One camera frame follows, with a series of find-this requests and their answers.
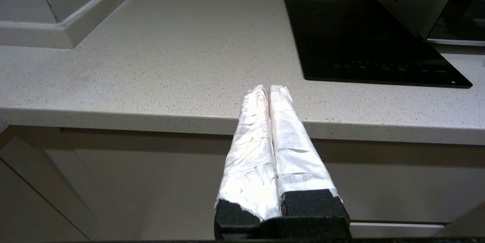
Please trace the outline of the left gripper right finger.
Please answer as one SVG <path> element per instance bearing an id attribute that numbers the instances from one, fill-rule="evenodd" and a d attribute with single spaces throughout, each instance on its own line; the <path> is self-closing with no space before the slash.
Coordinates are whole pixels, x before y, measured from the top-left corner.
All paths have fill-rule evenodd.
<path id="1" fill-rule="evenodd" d="M 293 105 L 289 89 L 269 91 L 281 217 L 275 236 L 350 236 L 350 218 Z"/>

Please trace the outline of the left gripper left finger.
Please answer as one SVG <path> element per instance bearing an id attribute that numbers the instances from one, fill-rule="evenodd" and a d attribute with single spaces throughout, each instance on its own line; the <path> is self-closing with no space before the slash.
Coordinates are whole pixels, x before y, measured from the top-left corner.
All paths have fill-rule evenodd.
<path id="1" fill-rule="evenodd" d="M 242 101 L 214 210 L 216 238 L 253 238 L 262 223 L 281 217 L 269 101 L 262 85 Z"/>

